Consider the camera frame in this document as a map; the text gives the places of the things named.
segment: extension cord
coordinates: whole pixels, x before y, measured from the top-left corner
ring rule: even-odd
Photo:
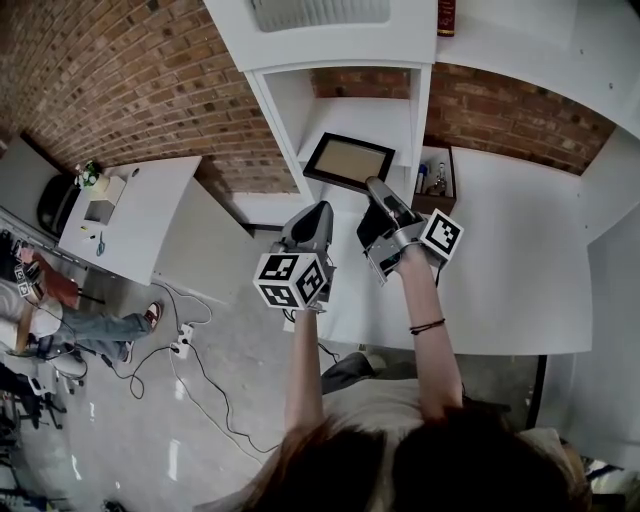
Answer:
[[[178,341],[171,343],[171,350],[180,359],[186,359],[189,355],[189,344],[193,338],[193,327],[188,324],[182,324],[178,331]]]

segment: concrete floor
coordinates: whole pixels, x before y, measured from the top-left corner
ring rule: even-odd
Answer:
[[[258,233],[268,248],[273,233]],[[110,312],[143,312],[162,300],[165,314],[158,329],[136,344],[133,364],[117,367],[128,375],[153,349],[176,339],[175,319],[167,292],[103,275],[90,276],[85,288],[98,288]],[[196,301],[176,297],[180,322],[206,320]],[[229,395],[232,425],[251,434],[263,449],[283,434],[284,388],[291,335],[282,331],[282,314],[268,309],[252,287],[243,289],[233,307],[210,302],[213,319],[198,326],[193,340],[208,376]],[[344,356],[357,347],[326,343]],[[411,352],[385,352],[391,360],[411,358]],[[320,352],[322,369],[331,358]],[[191,403],[173,375],[168,351],[153,355],[138,372],[145,395],[136,400],[128,381],[115,377],[104,363],[85,356],[86,385],[76,395],[61,391],[68,414],[64,429],[23,425],[24,456],[34,487],[50,497],[66,496],[76,510],[97,511],[107,498],[131,512],[188,511],[247,483],[258,463],[242,453]],[[196,358],[174,358],[176,370],[193,397],[223,427],[226,412],[221,394],[203,377]],[[459,358],[467,393],[478,399],[509,404],[516,426],[524,425],[537,358]],[[136,392],[139,387],[134,383]],[[242,438],[237,442],[256,458],[265,455]]]

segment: white desk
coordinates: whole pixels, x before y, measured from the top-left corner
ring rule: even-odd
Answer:
[[[591,348],[591,278],[579,178],[499,155],[454,149],[464,236],[440,277],[453,348],[539,355]],[[361,215],[336,214],[337,271],[321,338],[413,348],[399,276],[377,284],[356,237]],[[285,329],[292,325],[285,322]]]
[[[173,158],[106,169],[106,175],[126,181],[108,225],[84,220],[92,196],[83,190],[60,247],[140,284],[159,279],[204,297],[232,302],[239,287],[250,282],[246,275],[253,274],[259,251],[253,239],[193,178],[200,160]],[[97,256],[100,232],[106,247]],[[91,235],[96,239],[87,241]],[[224,272],[218,271],[221,265]]]

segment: brick wall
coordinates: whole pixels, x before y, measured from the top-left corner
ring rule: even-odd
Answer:
[[[70,169],[203,155],[211,191],[296,190],[201,0],[2,6],[0,131]]]
[[[318,97],[406,98],[409,73],[390,68],[325,68]],[[535,85],[487,71],[436,64],[426,135],[454,146],[522,158],[582,174],[614,123]]]

